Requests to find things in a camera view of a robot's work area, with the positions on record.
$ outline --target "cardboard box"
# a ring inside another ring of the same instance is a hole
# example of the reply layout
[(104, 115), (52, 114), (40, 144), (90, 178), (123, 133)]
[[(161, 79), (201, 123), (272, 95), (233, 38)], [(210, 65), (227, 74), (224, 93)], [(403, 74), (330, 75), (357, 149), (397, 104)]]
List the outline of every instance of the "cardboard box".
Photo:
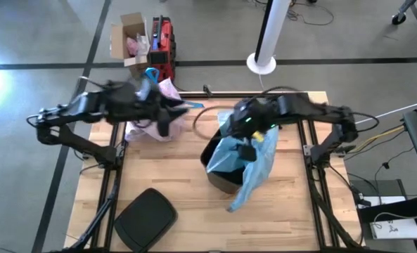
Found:
[(138, 77), (149, 66), (147, 56), (130, 57), (127, 50), (127, 37), (136, 39), (139, 33), (147, 38), (147, 49), (150, 40), (147, 33), (146, 20), (141, 13), (132, 13), (121, 16), (122, 25), (111, 25), (111, 58), (123, 59), (124, 66), (130, 69), (133, 77)]

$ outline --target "black container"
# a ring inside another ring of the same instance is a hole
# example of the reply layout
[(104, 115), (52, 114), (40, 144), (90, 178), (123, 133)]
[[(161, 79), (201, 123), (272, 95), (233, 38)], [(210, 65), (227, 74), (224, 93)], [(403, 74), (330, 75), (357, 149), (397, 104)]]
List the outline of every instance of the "black container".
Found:
[[(200, 161), (202, 162), (203, 166), (206, 168), (208, 162), (210, 161), (211, 157), (213, 156), (214, 150), (216, 149), (217, 145), (219, 144), (221, 131), (217, 130), (216, 134), (208, 143), (207, 147), (202, 152), (200, 156)], [(228, 194), (234, 194), (238, 189), (243, 185), (243, 172), (245, 167), (240, 169), (236, 169), (232, 172), (210, 172), (207, 173), (208, 181), (216, 186), (216, 188), (222, 190)]]

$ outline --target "gray floor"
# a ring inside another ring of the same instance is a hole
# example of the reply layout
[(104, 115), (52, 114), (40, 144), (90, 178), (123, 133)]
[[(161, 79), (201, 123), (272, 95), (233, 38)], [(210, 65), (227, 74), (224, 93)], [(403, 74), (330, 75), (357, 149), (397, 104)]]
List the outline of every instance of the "gray floor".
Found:
[[(0, 0), (0, 64), (85, 63), (103, 3), (104, 0)], [(404, 24), (390, 25), (391, 15), (401, 4), (402, 0), (319, 0), (319, 5), (335, 14), (334, 22), (316, 27), (300, 20), (286, 20), (276, 57), (415, 58), (417, 21), (412, 11), (407, 12)], [(295, 10), (310, 22), (328, 19), (325, 13), (304, 6), (296, 6)], [(95, 63), (117, 62), (109, 54), (110, 25), (120, 23), (120, 15), (137, 11), (148, 22), (159, 14), (172, 19), (177, 60), (245, 60), (255, 50), (264, 15), (261, 6), (246, 0), (113, 0)], [(31, 251), (60, 149), (39, 144), (25, 117), (39, 108), (68, 102), (82, 72), (83, 69), (0, 70), (0, 247)], [(92, 69), (90, 74), (98, 81), (128, 77), (126, 69)], [(417, 63), (280, 65), (262, 80), (267, 88), (286, 85), (327, 91), (332, 104), (348, 105), (372, 115), (417, 103)], [(177, 68), (176, 85), (200, 91), (203, 84), (213, 91), (261, 90), (257, 76), (243, 66)], [(360, 139), (399, 124), (403, 112), (382, 118), (377, 129), (363, 133)], [(76, 131), (87, 136), (89, 126), (78, 124)], [(373, 179), (382, 162), (411, 145), (405, 134), (347, 161), (347, 169)], [(69, 154), (44, 251), (60, 249), (63, 244), (80, 167), (79, 160)], [(416, 194), (416, 154), (396, 159), (379, 178), (402, 179), (408, 194)], [(410, 241), (366, 243), (373, 249), (415, 252)]]

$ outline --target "wooden table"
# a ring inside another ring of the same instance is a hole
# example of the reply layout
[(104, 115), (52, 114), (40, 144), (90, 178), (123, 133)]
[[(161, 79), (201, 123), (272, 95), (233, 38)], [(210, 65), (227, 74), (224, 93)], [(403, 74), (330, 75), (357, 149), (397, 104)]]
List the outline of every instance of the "wooden table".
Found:
[[(309, 92), (309, 96), (318, 103), (327, 101), (325, 92)], [(233, 105), (237, 100), (212, 98), (192, 101), (210, 107)], [(177, 141), (130, 143), (124, 160), (117, 214), (145, 189), (155, 188), (174, 205), (179, 218), (151, 251), (318, 250), (297, 125), (285, 125), (279, 131), (269, 179), (253, 192), (245, 206), (229, 213), (226, 208), (234, 196), (211, 185), (200, 163), (200, 154), (207, 141), (191, 131), (191, 123), (199, 111), (190, 110), (184, 116), (185, 130)], [(198, 128), (206, 135), (212, 135), (218, 129), (216, 115), (217, 111), (212, 110), (200, 118)], [(315, 126), (319, 142), (322, 142), (330, 133), (331, 126), (324, 123)], [(94, 124), (89, 139), (107, 145), (111, 129), (105, 122)], [(347, 179), (343, 161), (333, 158), (331, 163)], [(92, 164), (94, 161), (85, 162), (84, 167)], [(68, 235), (78, 238), (93, 219), (102, 175), (103, 170), (95, 168), (80, 176)], [(358, 241), (361, 228), (351, 192), (331, 169), (326, 170), (326, 179), (334, 214)], [(101, 226), (101, 238), (104, 238), (105, 226), (105, 223)], [(323, 229), (330, 240), (326, 222)], [(65, 246), (74, 241), (68, 237)], [(129, 251), (115, 231), (111, 250)]]

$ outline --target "white stand base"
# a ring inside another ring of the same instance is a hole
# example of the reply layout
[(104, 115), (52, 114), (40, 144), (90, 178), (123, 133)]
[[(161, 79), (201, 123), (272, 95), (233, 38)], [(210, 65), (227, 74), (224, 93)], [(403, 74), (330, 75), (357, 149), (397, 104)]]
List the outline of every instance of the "white stand base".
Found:
[(258, 66), (255, 62), (255, 53), (251, 54), (248, 57), (247, 64), (249, 70), (254, 72), (255, 74), (271, 74), (277, 67), (277, 62), (274, 57), (271, 58), (269, 63), (265, 66)]

